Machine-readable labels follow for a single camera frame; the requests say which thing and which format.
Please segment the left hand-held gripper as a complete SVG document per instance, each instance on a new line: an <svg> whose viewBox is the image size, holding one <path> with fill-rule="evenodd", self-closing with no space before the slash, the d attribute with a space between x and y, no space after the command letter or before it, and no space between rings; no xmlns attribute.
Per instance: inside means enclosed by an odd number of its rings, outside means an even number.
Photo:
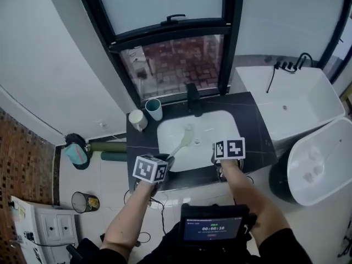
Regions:
<svg viewBox="0 0 352 264"><path fill-rule="evenodd" d="M174 162L174 156L165 153L137 156L133 170L133 177L135 178L133 189L136 189L139 182L144 181L154 185L155 190L158 190L167 179L168 172Z"/></svg>

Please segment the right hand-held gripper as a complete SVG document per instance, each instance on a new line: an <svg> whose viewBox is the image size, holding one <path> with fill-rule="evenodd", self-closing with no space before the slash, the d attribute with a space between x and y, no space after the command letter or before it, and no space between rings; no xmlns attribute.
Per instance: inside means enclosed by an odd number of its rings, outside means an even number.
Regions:
<svg viewBox="0 0 352 264"><path fill-rule="evenodd" d="M239 137L231 140L221 140L212 144L211 162L220 167L221 160L236 160L239 169L243 169L245 159L245 138Z"/></svg>

